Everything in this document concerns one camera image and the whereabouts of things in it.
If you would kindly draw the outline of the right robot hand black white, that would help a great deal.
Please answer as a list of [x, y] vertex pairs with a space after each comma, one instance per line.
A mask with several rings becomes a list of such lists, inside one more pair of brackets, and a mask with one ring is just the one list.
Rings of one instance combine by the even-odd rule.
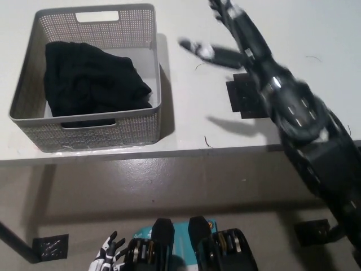
[[178, 41], [182, 48], [205, 62], [231, 69], [249, 68], [271, 58], [270, 48], [244, 9], [234, 1], [209, 1], [209, 6], [231, 33], [238, 50], [186, 38]]

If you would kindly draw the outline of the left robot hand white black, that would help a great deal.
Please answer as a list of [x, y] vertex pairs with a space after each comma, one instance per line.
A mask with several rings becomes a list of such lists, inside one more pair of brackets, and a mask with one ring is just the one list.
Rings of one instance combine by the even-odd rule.
[[117, 261], [126, 254], [127, 248], [120, 250], [126, 239], [115, 241], [117, 231], [114, 231], [103, 243], [95, 259], [90, 263], [88, 271], [116, 271], [121, 270], [124, 264], [117, 264]]

